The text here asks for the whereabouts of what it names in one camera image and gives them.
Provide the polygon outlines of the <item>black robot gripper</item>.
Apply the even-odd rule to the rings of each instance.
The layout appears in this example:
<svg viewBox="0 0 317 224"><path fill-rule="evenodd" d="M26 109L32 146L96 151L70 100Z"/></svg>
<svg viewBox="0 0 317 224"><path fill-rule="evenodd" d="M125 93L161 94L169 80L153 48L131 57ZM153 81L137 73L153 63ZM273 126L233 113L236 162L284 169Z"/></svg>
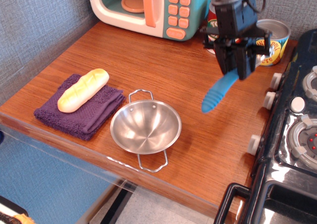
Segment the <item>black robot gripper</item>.
<svg viewBox="0 0 317 224"><path fill-rule="evenodd" d="M204 47L214 49L223 75L237 68L240 80L246 79L255 71L256 56L272 55L270 46L271 32L257 26L258 14L266 6L266 0L211 0L215 7L218 27L205 27L201 32L206 34ZM218 35L214 42L208 41L208 35ZM232 40L264 38L264 45L254 46L238 44L234 52Z"/></svg>

